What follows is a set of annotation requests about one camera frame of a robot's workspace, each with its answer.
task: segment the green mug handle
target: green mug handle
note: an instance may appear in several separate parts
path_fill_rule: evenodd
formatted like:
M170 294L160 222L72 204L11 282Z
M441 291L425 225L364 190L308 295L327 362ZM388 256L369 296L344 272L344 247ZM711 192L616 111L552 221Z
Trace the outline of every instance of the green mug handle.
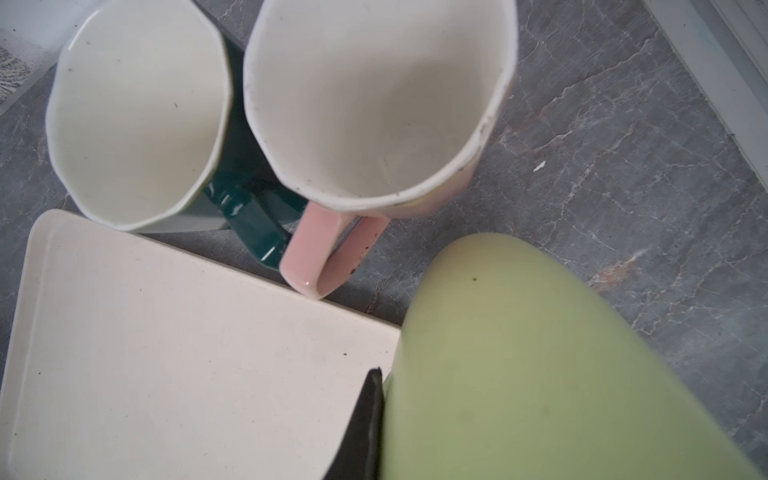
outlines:
M273 182L248 187L214 177L205 193L259 263L277 270L291 238L280 222L301 218L306 200Z

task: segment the pink mug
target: pink mug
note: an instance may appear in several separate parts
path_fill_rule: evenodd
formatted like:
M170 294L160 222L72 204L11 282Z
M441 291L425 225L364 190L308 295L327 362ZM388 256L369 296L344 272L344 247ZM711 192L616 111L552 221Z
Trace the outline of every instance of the pink mug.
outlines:
M511 87L517 25L514 0L265 0L245 108L280 181L310 200L280 263L289 285L324 297L389 219L466 188Z

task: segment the gray marble countertop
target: gray marble countertop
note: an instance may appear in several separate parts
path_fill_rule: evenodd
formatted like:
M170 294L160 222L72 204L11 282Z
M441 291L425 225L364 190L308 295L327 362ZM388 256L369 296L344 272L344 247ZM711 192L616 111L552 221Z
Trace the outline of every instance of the gray marble countertop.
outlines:
M260 2L200 2L245 41ZM768 473L768 194L641 0L521 0L518 82L470 188L396 220L330 299L401 323L451 241L510 233L597 290ZM53 72L0 118L0 336L25 242L74 209L51 171ZM230 231L155 238L272 280Z

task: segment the green mug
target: green mug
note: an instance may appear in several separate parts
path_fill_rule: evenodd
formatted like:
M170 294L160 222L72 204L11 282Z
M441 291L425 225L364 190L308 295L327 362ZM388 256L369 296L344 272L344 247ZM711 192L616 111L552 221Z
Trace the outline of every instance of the green mug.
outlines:
M587 285L499 233L455 241L406 314L379 480L759 480Z
M86 216L140 233L235 230L277 268L306 200L248 127L243 49L191 0L111 0L61 51L45 123Z

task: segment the ceramic mug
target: ceramic mug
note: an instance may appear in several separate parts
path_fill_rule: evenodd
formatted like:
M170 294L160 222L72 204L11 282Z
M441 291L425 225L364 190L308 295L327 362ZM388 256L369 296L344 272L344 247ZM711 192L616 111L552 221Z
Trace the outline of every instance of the ceramic mug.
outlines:
M245 108L280 181L311 200L280 264L293 288L325 296L390 218L428 215L466 188L517 43L514 0L265 0Z
M82 213L142 233L229 224L277 268L290 240L280 223L306 201L248 127L242 70L242 48L189 0L113 0L88 17L45 117L51 164Z

